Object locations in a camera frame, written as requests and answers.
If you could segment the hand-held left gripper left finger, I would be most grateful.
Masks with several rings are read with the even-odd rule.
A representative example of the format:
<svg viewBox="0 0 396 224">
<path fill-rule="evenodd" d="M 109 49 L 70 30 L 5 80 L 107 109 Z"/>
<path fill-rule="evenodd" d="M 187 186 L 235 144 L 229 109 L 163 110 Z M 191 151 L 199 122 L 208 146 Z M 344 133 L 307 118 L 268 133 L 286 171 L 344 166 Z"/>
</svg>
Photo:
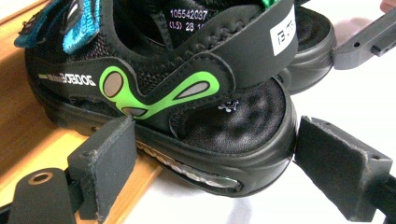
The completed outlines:
<svg viewBox="0 0 396 224">
<path fill-rule="evenodd" d="M 83 220 L 103 223 L 125 186 L 137 159 L 135 121 L 108 121 L 67 158 L 72 208 Z"/>
</svg>

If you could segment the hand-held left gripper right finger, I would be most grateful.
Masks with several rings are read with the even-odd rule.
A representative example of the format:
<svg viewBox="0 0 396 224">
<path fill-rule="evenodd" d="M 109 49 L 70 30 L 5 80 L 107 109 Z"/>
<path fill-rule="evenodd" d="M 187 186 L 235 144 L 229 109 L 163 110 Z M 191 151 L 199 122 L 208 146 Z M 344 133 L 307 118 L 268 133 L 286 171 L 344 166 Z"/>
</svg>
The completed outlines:
<svg viewBox="0 0 396 224">
<path fill-rule="evenodd" d="M 301 117 L 295 162 L 348 221 L 371 222 L 381 211 L 396 222 L 393 159 L 332 123 Z"/>
</svg>

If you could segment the black sandal with green straps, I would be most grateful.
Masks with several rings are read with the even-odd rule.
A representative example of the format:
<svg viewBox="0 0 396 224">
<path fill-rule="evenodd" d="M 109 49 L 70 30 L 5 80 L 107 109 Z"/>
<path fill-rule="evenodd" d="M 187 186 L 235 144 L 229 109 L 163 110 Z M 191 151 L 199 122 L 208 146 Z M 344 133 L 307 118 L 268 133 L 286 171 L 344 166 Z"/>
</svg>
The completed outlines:
<svg viewBox="0 0 396 224">
<path fill-rule="evenodd" d="M 259 26 L 257 67 L 261 84 L 278 81 L 296 94 L 318 84 L 332 69 L 335 33 L 324 15 L 304 0 L 259 0 L 253 15 Z"/>
</svg>

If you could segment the three-tier wooden shoe rack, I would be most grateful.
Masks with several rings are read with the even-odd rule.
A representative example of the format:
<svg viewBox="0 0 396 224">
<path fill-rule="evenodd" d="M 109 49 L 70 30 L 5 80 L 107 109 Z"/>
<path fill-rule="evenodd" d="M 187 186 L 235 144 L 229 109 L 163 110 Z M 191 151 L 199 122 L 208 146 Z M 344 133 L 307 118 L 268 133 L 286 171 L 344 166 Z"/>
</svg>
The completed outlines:
<svg viewBox="0 0 396 224">
<path fill-rule="evenodd" d="M 64 179 L 67 156 L 108 117 L 78 124 L 49 118 L 27 80 L 24 50 L 14 46 L 22 23 L 47 0 L 0 0 L 0 210 L 13 198 L 19 183 L 32 175 L 41 184 Z"/>
</svg>

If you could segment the black sandal with blue straps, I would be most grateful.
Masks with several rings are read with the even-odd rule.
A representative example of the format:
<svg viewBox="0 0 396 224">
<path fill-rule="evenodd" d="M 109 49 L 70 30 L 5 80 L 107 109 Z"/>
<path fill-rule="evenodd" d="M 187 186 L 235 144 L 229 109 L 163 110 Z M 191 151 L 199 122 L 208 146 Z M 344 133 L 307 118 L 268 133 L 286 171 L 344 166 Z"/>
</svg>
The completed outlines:
<svg viewBox="0 0 396 224">
<path fill-rule="evenodd" d="M 130 116 L 137 147 L 199 189 L 248 196 L 290 163 L 293 0 L 49 0 L 15 44 L 54 123 Z"/>
</svg>

